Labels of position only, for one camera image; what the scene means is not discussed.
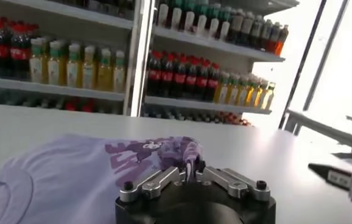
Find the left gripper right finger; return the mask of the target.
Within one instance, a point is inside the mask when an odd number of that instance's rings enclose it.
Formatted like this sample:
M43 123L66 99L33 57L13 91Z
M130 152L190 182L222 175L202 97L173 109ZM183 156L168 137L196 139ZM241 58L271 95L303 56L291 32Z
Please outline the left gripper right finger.
M253 181L231 169L207 166L202 160L194 163L194 177L200 183L200 194L208 200L252 200L268 202L271 191L262 180Z

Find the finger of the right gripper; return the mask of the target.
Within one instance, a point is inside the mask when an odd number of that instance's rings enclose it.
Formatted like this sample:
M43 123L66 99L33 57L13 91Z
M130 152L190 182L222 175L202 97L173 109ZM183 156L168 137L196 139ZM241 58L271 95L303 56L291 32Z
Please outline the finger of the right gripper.
M328 184L347 191L352 202L352 172L327 164L309 163L308 168Z

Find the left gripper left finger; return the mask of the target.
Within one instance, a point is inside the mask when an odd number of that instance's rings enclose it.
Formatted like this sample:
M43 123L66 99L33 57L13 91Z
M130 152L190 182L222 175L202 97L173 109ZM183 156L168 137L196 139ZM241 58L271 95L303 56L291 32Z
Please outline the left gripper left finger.
M188 177L186 169L170 167L165 171L155 171L136 181L126 181L119 191L122 203L137 203L140 200L154 200L161 196L162 191L171 183L183 184Z

